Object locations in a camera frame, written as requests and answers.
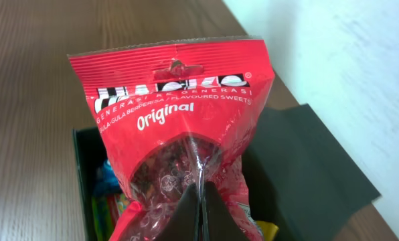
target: candy bag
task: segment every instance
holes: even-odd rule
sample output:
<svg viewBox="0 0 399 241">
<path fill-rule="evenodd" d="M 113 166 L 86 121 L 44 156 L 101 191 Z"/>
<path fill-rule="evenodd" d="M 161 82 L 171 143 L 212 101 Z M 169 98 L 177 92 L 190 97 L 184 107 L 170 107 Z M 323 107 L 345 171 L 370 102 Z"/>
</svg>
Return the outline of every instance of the candy bag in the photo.
<svg viewBox="0 0 399 241">
<path fill-rule="evenodd" d="M 238 227 L 248 215 L 240 155 L 274 79 L 261 39 L 195 39 L 70 56 L 108 159 L 131 203 L 111 240 L 153 240 L 184 190 L 213 181 Z"/>
</svg>

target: white surface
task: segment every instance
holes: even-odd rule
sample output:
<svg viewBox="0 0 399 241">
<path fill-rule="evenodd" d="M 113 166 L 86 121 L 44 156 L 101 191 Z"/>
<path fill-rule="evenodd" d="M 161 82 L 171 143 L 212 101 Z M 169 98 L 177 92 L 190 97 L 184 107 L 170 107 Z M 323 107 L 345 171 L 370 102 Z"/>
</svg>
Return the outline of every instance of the white surface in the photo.
<svg viewBox="0 0 399 241">
<path fill-rule="evenodd" d="M 381 192 L 399 237 L 399 0 L 224 0 Z"/>
</svg>

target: brown table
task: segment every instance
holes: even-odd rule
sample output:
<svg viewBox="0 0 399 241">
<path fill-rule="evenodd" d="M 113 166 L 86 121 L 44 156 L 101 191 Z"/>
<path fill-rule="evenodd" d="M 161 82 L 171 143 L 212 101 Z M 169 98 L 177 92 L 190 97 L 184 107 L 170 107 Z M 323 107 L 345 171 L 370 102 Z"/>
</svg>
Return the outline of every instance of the brown table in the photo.
<svg viewBox="0 0 399 241">
<path fill-rule="evenodd" d="M 70 130 L 94 126 L 66 54 L 244 35 L 219 0 L 0 0 L 0 240 L 83 240 Z M 276 80 L 268 106 L 297 105 Z M 370 205 L 336 240 L 396 240 Z"/>
</svg>

